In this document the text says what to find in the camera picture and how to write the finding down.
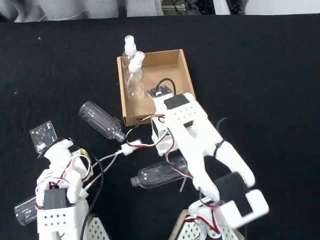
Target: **bottle neck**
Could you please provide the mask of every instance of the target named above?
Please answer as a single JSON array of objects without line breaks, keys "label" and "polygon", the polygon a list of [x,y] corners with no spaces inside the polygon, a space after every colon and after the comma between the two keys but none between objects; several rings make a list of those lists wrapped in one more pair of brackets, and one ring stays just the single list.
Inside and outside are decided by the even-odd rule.
[{"label": "bottle neck", "polygon": [[114,134],[114,138],[118,140],[118,142],[123,142],[126,138],[126,135],[122,131],[117,131]]},{"label": "bottle neck", "polygon": [[132,177],[130,180],[133,188],[139,187],[141,185],[141,182],[137,176]]}]

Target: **connector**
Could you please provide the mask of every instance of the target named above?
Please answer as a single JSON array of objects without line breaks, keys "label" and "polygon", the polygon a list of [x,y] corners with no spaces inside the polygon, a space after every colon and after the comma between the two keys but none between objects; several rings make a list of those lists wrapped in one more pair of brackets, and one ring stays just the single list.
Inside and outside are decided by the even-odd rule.
[{"label": "connector", "polygon": [[[142,144],[140,139],[130,142],[131,145],[140,145]],[[135,150],[137,150],[138,146],[129,146],[127,143],[121,145],[122,152],[125,156],[132,154]]]}]

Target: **circuit board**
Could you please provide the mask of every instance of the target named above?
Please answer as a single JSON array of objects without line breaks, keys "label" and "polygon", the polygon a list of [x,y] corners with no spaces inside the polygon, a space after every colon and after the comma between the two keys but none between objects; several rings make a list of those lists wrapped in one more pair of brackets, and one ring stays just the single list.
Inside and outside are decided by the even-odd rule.
[{"label": "circuit board", "polygon": [[31,129],[30,135],[35,151],[38,154],[58,139],[51,121],[47,121],[34,129]]}]

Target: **black wire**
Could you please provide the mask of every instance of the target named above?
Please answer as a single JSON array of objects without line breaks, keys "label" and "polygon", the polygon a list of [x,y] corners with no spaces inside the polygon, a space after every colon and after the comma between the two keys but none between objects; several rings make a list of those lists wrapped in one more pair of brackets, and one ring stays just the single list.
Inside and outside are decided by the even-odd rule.
[{"label": "black wire", "polygon": [[221,118],[221,119],[216,123],[215,129],[218,131],[219,134],[220,134],[220,125],[222,124],[222,122],[224,122],[225,120],[228,120],[228,119],[230,119],[230,117],[225,116],[225,117]]},{"label": "black wire", "polygon": [[156,87],[155,87],[155,91],[154,91],[154,94],[156,94],[157,93],[157,91],[158,91],[158,89],[159,89],[159,87],[160,87],[160,84],[162,84],[163,82],[165,82],[165,81],[169,81],[169,82],[171,82],[172,83],[172,87],[173,87],[173,95],[175,96],[175,95],[177,95],[177,89],[176,89],[176,84],[175,84],[175,82],[171,79],[171,78],[168,78],[168,77],[166,77],[166,78],[164,78],[164,79],[162,79],[157,85],[156,85]]},{"label": "black wire", "polygon": [[92,211],[92,209],[94,208],[94,206],[95,206],[95,204],[97,202],[97,199],[98,199],[102,189],[104,188],[104,180],[105,180],[105,178],[104,178],[104,170],[103,170],[103,167],[101,165],[101,162],[92,153],[90,153],[89,151],[87,151],[87,153],[89,154],[89,156],[93,157],[93,159],[98,163],[98,165],[100,167],[100,170],[101,170],[101,182],[100,182],[100,187],[99,187],[98,191],[96,192],[96,194],[94,196],[94,199],[93,199],[93,201],[91,203],[91,206],[89,207],[88,212],[85,215],[85,218],[84,218],[84,221],[83,221],[83,224],[82,224],[80,240],[84,239],[84,233],[85,233],[85,229],[86,229],[86,225],[87,225],[89,214]]},{"label": "black wire", "polygon": [[182,14],[182,13],[178,10],[178,8],[176,7],[176,4],[177,4],[178,0],[175,0],[175,2],[174,2],[174,0],[171,0],[171,2],[172,2],[172,5],[174,6],[175,11],[176,11],[177,13],[179,13],[181,16],[183,16],[183,14]]},{"label": "black wire", "polygon": [[248,224],[244,226],[244,240],[248,239]]}]

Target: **perforated white base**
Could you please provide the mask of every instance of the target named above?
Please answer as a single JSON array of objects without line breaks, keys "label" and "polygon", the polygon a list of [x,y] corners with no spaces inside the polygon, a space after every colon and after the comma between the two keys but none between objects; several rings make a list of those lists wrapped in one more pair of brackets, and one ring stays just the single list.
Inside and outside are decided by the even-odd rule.
[{"label": "perforated white base", "polygon": [[[222,228],[222,240],[239,240],[235,232],[230,228]],[[183,224],[182,230],[180,231],[177,240],[200,240],[200,236],[205,235],[204,228],[200,228],[194,222],[185,222]],[[211,230],[208,232],[208,236],[211,238],[220,238],[220,235]]]},{"label": "perforated white base", "polygon": [[204,229],[197,226],[194,222],[185,222],[177,240],[195,240],[198,239],[199,235],[205,234]]},{"label": "perforated white base", "polygon": [[94,217],[88,227],[89,240],[110,240],[102,222]]},{"label": "perforated white base", "polygon": [[223,228],[222,232],[222,240],[239,240],[235,232],[230,228]]}]

